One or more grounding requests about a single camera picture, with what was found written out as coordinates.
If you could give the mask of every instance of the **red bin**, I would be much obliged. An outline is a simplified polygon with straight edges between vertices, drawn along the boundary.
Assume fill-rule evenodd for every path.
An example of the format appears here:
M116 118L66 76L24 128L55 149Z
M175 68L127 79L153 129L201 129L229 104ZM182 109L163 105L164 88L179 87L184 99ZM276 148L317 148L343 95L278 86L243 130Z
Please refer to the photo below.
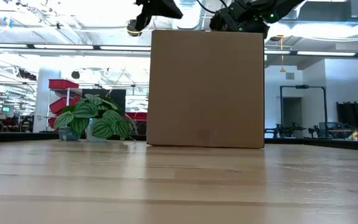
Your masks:
M68 88L78 88L79 84L73 83L69 80L62 80L62 79L51 79L49 80L49 88L50 89L59 89L65 90Z
M70 99L68 104L74 105L76 102L78 102L78 100L80 100L80 99L77 97L74 97L74 99ZM67 97L62 97L59 100L57 100L49 105L50 111L53 114L58 114L66 106L66 103L67 103Z

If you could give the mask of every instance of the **white wall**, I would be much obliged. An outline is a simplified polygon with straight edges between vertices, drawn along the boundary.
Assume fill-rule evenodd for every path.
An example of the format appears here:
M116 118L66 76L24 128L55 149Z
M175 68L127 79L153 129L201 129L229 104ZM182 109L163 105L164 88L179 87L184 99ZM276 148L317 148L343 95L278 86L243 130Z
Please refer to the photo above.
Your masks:
M326 59L328 121L337 121L336 102L358 102L358 60Z
M309 86L326 86L325 61L321 60L303 70L303 84ZM302 126L311 128L324 121L324 98L322 89L303 90ZM305 130L304 136L310 136Z
M303 83L326 86L328 122L337 122L336 102L358 102L358 59L324 59L303 70ZM324 121L321 90L305 91L302 112L306 128Z
M296 66L286 66L287 72L295 73L294 80L286 80L285 72L280 72L281 66L269 66L265 69L265 128L274 128L279 124L280 112L280 86L281 85L302 85L302 71ZM285 88L283 96L302 97L301 90Z

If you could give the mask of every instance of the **cardboard box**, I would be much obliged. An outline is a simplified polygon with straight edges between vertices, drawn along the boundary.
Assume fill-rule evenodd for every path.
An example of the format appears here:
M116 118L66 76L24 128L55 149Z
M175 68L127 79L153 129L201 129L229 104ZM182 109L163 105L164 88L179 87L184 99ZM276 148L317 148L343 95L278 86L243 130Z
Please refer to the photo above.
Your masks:
M262 34L153 31L147 142L263 147Z

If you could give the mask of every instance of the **green leaf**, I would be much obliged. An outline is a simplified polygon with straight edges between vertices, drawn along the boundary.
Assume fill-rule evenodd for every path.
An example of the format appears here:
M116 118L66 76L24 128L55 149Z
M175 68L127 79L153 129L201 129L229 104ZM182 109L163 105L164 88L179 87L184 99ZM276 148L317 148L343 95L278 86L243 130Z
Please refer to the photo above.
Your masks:
M129 123L124 119L117 119L112 124L112 130L120 137L128 138L131 133Z
M118 110L118 107L114 103L111 103L111 102L109 102L107 100L104 100L104 99L101 99L101 100L102 100L103 103L107 103L108 105L110 105L112 109Z
M93 118L98 115L98 107L92 103L76 103L73 114L76 118Z
M62 113L66 113L67 111L73 112L73 111L74 111L74 105L65 106L65 107L62 109Z
M78 102L76 102L75 105L86 103L87 101L88 101L87 98L82 98L82 99L78 100Z
M106 119L100 119L94 126L92 130L92 135L97 138L101 139L108 139L110 138L114 132L111 129L111 122Z
M74 119L74 115L72 112L67 111L62 113L56 120L55 120L55 127L56 129L64 127L68 125Z
M85 97L87 97L87 98L99 97L99 95L85 94Z
M106 112L103 113L102 115L103 118L109 119L110 121L115 121L117 119L122 119L122 116L113 111L113 110L106 110Z
M99 105L98 106L98 110L108 110L109 108L107 106L104 105Z
M89 102L91 102L95 106L99 106L100 104L102 104L102 99L98 96L91 96L88 99Z
M86 127L88 127L90 123L89 118L74 118L71 122L71 128L77 133L82 134Z

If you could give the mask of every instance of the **wood grain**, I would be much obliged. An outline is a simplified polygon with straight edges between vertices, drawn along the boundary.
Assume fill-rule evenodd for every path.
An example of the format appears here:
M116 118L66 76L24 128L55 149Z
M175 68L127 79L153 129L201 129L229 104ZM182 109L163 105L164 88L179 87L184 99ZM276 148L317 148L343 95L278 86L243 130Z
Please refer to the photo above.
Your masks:
M0 143L0 223L356 223L358 151Z

